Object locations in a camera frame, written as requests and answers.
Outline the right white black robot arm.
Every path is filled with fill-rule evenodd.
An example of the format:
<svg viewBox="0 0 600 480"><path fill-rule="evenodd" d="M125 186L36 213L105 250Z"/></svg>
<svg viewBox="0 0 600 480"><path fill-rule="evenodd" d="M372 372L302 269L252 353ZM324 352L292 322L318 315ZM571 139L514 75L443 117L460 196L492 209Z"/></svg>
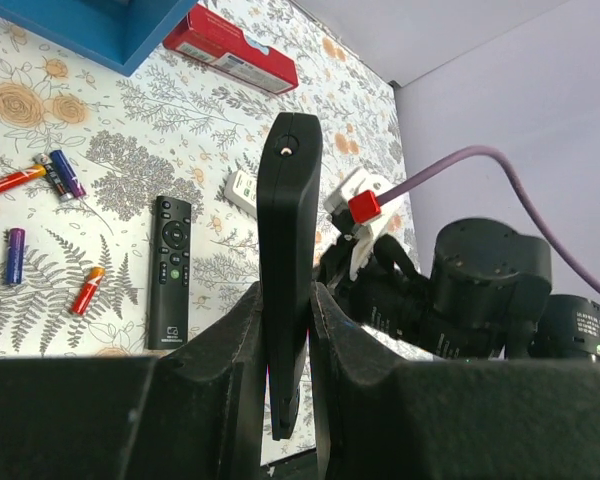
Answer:
<svg viewBox="0 0 600 480"><path fill-rule="evenodd" d="M600 362L600 305L552 291L546 240L486 218L438 234L430 276L383 234L363 264L342 235L314 277L355 322L442 359L582 359Z"/></svg>

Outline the black remote with back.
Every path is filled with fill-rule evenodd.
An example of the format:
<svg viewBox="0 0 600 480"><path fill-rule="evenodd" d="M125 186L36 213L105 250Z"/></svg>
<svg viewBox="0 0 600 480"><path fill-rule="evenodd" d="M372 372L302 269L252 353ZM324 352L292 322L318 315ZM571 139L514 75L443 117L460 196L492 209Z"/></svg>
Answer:
<svg viewBox="0 0 600 480"><path fill-rule="evenodd" d="M312 114L278 114L257 176L257 224L271 434L291 437L311 313L322 130Z"/></svg>

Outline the dark blue AAA battery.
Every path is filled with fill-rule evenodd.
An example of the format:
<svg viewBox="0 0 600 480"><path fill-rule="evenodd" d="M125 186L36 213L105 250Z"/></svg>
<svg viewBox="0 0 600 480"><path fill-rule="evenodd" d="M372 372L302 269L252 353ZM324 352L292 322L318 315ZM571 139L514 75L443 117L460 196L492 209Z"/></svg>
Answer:
<svg viewBox="0 0 600 480"><path fill-rule="evenodd" d="M64 185L58 172L56 171L55 167L53 166L51 158L48 155L46 155L44 153L38 153L33 157L33 160L36 164L39 164L44 167L45 172L46 172L45 178L47 179L49 184L54 188L54 190L56 191L56 193L58 195L58 199L61 202L66 202L66 201L74 199L74 195Z"/></svg>

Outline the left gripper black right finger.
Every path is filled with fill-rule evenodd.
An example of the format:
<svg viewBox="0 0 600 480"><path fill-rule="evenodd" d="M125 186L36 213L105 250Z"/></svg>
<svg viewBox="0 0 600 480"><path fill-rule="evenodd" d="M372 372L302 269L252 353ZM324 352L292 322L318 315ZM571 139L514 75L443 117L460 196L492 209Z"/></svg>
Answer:
<svg viewBox="0 0 600 480"><path fill-rule="evenodd" d="M600 479L600 364L409 361L311 294L322 479Z"/></svg>

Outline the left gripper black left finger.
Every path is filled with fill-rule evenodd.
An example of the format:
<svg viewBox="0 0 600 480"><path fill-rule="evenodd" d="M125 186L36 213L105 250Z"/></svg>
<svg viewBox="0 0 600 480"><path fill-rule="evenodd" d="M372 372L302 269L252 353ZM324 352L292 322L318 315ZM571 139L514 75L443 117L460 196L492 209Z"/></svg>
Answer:
<svg viewBox="0 0 600 480"><path fill-rule="evenodd" d="M255 479L261 292L169 355L0 360L0 479Z"/></svg>

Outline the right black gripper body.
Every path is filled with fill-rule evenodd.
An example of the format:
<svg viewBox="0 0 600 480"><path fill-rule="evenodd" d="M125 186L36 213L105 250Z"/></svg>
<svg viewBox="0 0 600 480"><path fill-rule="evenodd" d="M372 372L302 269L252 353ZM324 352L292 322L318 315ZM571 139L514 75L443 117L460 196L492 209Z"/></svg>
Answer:
<svg viewBox="0 0 600 480"><path fill-rule="evenodd" d="M315 320L329 313L350 320L372 320L380 299L380 266L374 257L354 266L354 249L360 241L340 235L314 268L312 315Z"/></svg>

